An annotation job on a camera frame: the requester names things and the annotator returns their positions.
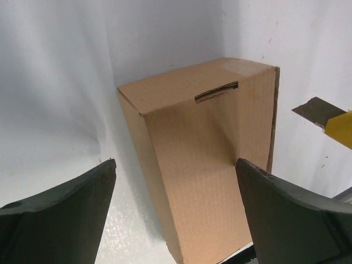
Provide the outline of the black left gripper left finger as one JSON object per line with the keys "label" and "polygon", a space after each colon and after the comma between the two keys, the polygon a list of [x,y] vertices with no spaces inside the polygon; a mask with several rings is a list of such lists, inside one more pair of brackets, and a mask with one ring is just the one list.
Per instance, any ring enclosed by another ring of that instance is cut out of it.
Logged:
{"label": "black left gripper left finger", "polygon": [[1,207],[1,263],[95,263],[115,183],[108,159]]}

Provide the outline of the brown cardboard express box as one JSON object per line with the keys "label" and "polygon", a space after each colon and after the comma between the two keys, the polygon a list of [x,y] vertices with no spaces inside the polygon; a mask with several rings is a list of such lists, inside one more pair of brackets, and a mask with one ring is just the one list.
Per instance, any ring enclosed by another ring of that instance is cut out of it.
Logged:
{"label": "brown cardboard express box", "polygon": [[220,263],[251,243],[235,164],[272,168],[279,78],[279,67],[221,58],[118,87],[176,263]]}

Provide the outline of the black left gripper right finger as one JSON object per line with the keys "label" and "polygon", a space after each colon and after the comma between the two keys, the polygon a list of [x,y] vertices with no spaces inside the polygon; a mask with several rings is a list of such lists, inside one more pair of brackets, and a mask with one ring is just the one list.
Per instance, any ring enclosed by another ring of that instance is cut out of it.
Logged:
{"label": "black left gripper right finger", "polygon": [[351,204],[246,159],[238,159],[235,170],[259,263],[351,263]]}

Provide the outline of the yellow utility knife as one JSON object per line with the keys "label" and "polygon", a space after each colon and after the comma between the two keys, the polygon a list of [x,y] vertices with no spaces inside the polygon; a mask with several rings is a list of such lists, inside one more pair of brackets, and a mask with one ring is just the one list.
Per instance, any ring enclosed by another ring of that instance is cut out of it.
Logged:
{"label": "yellow utility knife", "polygon": [[342,110],[319,97],[314,97],[292,111],[314,125],[324,134],[351,150],[351,111]]}

